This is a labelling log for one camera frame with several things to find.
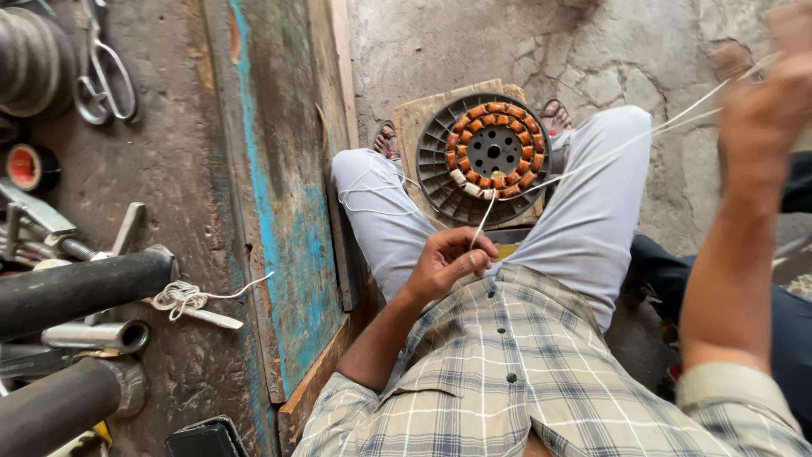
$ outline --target shirt sleeve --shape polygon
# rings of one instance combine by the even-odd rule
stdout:
[[[378,394],[333,373],[313,405],[295,456],[338,455],[352,428],[378,405]]]
[[[697,365],[680,379],[677,406],[743,455],[812,455],[781,389],[754,368],[732,362]]]

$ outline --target dark pants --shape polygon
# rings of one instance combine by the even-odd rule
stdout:
[[[812,151],[793,155],[784,186],[782,212],[812,213]],[[632,243],[630,268],[641,274],[663,302],[661,316],[680,323],[682,298],[695,256],[678,258],[644,235]],[[772,376],[803,428],[812,438],[812,302],[772,287]]]

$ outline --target dirty floor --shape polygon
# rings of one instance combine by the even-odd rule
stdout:
[[[738,40],[768,54],[764,11],[778,0],[351,0],[361,144],[399,104],[479,81],[520,85],[529,104],[561,99],[574,124],[637,105],[658,124],[718,83],[707,52]],[[710,100],[693,113],[715,107]],[[678,255],[695,253],[718,202],[718,129],[709,118],[655,138],[638,231]],[[809,215],[782,216],[778,242],[812,233]],[[619,303],[607,339],[650,388],[673,359],[647,305]]]

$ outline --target knee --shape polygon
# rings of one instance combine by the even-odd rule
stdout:
[[[651,130],[651,114],[634,105],[611,108],[598,113],[596,117],[603,127],[616,132],[640,134]]]
[[[340,179],[355,178],[369,167],[369,161],[375,154],[368,149],[343,150],[330,161],[333,182]]]

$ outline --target light gray pants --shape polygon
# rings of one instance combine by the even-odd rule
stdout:
[[[631,258],[649,167],[650,130],[647,112],[619,107],[553,137],[554,150],[570,146],[566,173],[642,135],[615,159],[564,178],[541,219],[504,260],[544,272],[584,295],[603,332],[611,323]],[[387,301],[412,273],[426,238],[436,232],[401,187],[401,172],[400,162],[368,149],[345,150],[333,159],[339,197]],[[375,190],[344,192],[348,189]],[[494,264],[486,275],[494,275],[500,266]]]

